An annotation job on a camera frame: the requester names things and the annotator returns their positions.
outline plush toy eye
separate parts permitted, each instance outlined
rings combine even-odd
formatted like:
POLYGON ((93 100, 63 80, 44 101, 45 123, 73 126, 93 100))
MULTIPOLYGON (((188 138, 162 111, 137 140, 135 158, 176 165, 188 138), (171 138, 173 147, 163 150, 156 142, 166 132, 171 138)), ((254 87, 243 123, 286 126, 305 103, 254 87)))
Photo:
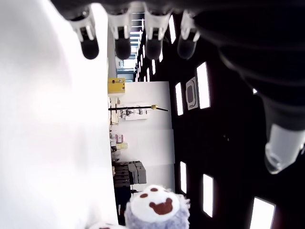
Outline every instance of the plush toy eye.
POLYGON ((146 197, 148 197, 148 195, 146 193, 140 195, 140 198, 146 198, 146 197))

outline white wall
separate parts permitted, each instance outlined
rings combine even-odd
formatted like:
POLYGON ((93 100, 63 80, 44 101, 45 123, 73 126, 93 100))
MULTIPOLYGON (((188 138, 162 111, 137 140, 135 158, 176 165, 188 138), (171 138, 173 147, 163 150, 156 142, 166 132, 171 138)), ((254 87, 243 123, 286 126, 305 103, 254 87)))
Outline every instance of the white wall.
POLYGON ((169 112, 152 110, 146 120, 120 119, 113 130, 124 134, 128 149, 121 150, 121 161, 141 161, 146 169, 147 184, 134 185, 143 190, 150 184, 159 184, 174 190, 174 145, 171 103, 168 82, 127 83, 121 104, 146 102, 157 104, 169 112))
POLYGON ((94 8, 100 55, 88 61, 49 1, 0 9, 0 228, 117 223, 105 11, 94 8))
POLYGON ((115 48, 113 34, 108 26, 107 39, 108 78, 116 78, 115 48))

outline plush toy mouth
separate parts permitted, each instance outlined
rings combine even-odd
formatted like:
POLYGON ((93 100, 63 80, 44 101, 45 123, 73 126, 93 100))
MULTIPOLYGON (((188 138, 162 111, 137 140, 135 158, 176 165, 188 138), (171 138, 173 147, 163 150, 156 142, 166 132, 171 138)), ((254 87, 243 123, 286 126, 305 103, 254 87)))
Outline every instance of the plush toy mouth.
POLYGON ((170 213, 173 210, 172 202, 173 202, 172 199, 167 198, 165 203, 155 204, 155 203, 151 202, 149 204, 149 206, 158 215, 166 215, 166 214, 170 213))

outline rectangular light panel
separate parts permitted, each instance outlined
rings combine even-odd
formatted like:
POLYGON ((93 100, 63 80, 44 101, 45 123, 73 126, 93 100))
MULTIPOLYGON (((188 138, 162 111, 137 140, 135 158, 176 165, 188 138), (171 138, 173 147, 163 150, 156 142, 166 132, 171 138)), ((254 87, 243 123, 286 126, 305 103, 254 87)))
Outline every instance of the rectangular light panel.
POLYGON ((177 114, 183 115, 181 83, 176 85, 177 114))
POLYGON ((156 73, 156 65, 155 65, 154 60, 152 60, 152 73, 153 73, 153 75, 156 73))
POLYGON ((274 212, 274 204, 255 197, 250 229, 270 229, 274 212))
POLYGON ((149 75, 149 68, 147 68, 147 82, 150 82, 150 80, 151 80, 151 77, 149 75))
POLYGON ((213 178, 203 175, 203 211, 213 217, 213 178))
POLYGON ((161 49, 161 53, 160 53, 160 56, 159 56, 159 61, 161 62, 163 60, 163 52, 162 52, 162 49, 161 49))
POLYGON ((200 109, 210 107, 210 91, 206 62, 197 68, 200 109))
POLYGON ((171 41, 174 43, 176 40, 176 32, 175 32, 175 25, 173 23, 173 16, 171 16, 169 20, 169 25, 170 25, 170 33, 171 33, 171 41))
POLYGON ((186 194, 186 164, 180 162, 180 187, 181 191, 186 194))

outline gray fuzzy plush toy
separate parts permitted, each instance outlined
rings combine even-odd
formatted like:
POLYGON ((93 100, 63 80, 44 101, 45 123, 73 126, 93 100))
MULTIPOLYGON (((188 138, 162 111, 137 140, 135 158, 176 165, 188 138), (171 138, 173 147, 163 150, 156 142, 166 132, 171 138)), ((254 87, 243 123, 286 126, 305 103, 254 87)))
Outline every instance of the gray fuzzy plush toy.
MULTIPOLYGON (((188 229, 189 200, 161 186, 152 185, 131 198, 125 211, 128 229, 188 229)), ((106 229, 125 228, 107 225, 106 229)))

